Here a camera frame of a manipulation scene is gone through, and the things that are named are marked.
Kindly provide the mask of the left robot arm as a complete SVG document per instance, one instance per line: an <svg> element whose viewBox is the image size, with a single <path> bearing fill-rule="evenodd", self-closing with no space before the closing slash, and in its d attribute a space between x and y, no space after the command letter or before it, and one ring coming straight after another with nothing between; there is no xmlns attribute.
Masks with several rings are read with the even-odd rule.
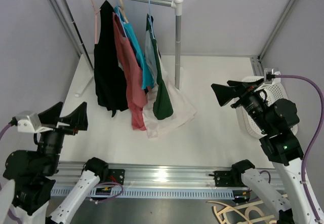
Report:
<svg viewBox="0 0 324 224"><path fill-rule="evenodd" d="M40 135L34 140L35 151L17 150L5 162L3 177L14 183L11 205L22 223L70 223L90 191L108 181L108 164L98 158L89 159L81 177L64 201L49 216L46 210L51 198L64 137L76 135L88 128L87 103L61 117L62 102L42 113L23 111L6 126L16 126L19 132Z"/></svg>

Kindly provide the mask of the salmon pink t shirt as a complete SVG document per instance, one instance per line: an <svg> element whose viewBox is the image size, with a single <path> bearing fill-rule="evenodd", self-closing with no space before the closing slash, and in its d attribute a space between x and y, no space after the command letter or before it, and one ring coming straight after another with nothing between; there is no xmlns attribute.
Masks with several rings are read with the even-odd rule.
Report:
<svg viewBox="0 0 324 224"><path fill-rule="evenodd" d="M131 124L134 130L145 131L146 127L142 115L143 107L148 103L144 89L142 89L142 70L139 67L133 48L126 37L120 18L112 14L113 31L117 58L122 65L126 78L126 98L131 111Z"/></svg>

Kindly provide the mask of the green and white t shirt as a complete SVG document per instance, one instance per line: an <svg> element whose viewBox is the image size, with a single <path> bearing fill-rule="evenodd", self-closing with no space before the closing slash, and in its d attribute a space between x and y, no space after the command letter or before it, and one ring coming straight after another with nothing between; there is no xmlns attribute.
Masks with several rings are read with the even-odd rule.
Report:
<svg viewBox="0 0 324 224"><path fill-rule="evenodd" d="M155 44L152 46L149 42L148 57L145 59L154 87L146 94L148 103L143 107L142 115L147 137L157 138L191 121L196 109L170 80Z"/></svg>

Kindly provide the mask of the teal t shirt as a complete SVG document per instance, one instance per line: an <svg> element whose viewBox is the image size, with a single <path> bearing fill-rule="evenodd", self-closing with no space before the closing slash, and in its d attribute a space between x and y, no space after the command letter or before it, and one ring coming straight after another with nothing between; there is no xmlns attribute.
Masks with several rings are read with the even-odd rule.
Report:
<svg viewBox="0 0 324 224"><path fill-rule="evenodd" d="M152 73L146 63L146 59L142 49L140 48L139 42L133 30L131 23L125 24L125 30L132 46L133 52L136 57L136 61L140 68L142 69L142 89L145 91L150 91L154 87L154 79Z"/></svg>

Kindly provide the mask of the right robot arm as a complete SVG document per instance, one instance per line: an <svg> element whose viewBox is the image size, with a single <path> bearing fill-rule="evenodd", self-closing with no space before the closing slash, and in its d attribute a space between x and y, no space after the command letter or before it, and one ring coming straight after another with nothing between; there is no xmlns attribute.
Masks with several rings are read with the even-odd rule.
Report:
<svg viewBox="0 0 324 224"><path fill-rule="evenodd" d="M267 105L260 87L269 84L279 74L269 74L254 82L228 81L227 85L212 84L220 106L232 99L232 108L242 107L261 130L261 148L279 174L288 198L284 198L259 174L249 160L231 166L229 177L215 171L216 186L246 186L271 210L277 223L323 223L323 209L318 204L306 175L309 151L303 152L292 128L300 122L296 105L284 98Z"/></svg>

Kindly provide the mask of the light blue wire hanger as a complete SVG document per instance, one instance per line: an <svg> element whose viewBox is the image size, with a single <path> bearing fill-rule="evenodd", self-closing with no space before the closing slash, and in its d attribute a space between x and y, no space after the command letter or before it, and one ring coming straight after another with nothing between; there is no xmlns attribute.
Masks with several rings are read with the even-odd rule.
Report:
<svg viewBox="0 0 324 224"><path fill-rule="evenodd" d="M117 4L117 14L118 14L119 19L120 19L120 22L121 22L121 24L122 24L122 27L123 27L123 30L124 30L125 37L128 37L128 36L127 36L127 33L126 33L126 30L125 30L125 24L128 24L128 23L125 23L124 18L123 18L123 16L122 16L121 12L120 12L119 9L118 9L118 4Z"/></svg>
<svg viewBox="0 0 324 224"><path fill-rule="evenodd" d="M154 27L153 27L153 21L154 18L151 15L151 0L148 0L148 13L147 13L147 19L146 19L146 37L145 37L145 49L144 49L144 54L145 57L148 57L148 52L149 52L149 42L151 42L151 45L153 46L153 44L155 44L155 48L157 50L157 54L159 59L161 59L161 54L160 51L158 49L158 45L157 45L157 40L155 37L155 33L154 33Z"/></svg>

